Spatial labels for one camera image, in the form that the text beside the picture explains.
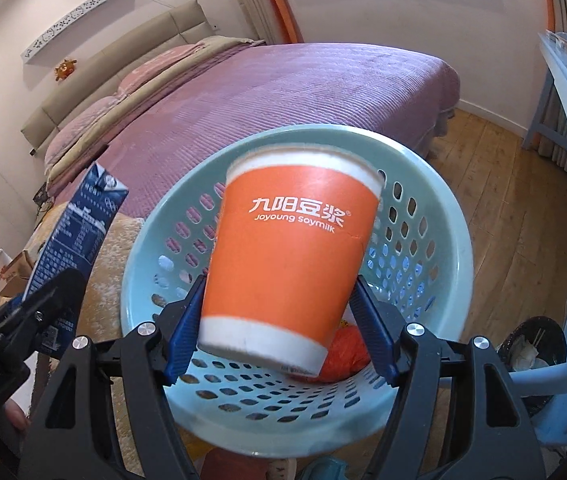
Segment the person's left hand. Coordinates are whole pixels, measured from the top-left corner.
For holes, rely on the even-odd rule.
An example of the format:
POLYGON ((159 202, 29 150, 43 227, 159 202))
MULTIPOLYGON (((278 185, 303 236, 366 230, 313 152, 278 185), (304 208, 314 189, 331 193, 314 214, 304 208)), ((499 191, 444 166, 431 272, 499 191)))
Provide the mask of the person's left hand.
POLYGON ((4 412, 6 413, 6 419, 10 422, 10 424, 15 428, 16 431, 24 432, 29 428, 29 418, 14 400, 7 400, 3 408, 4 412))

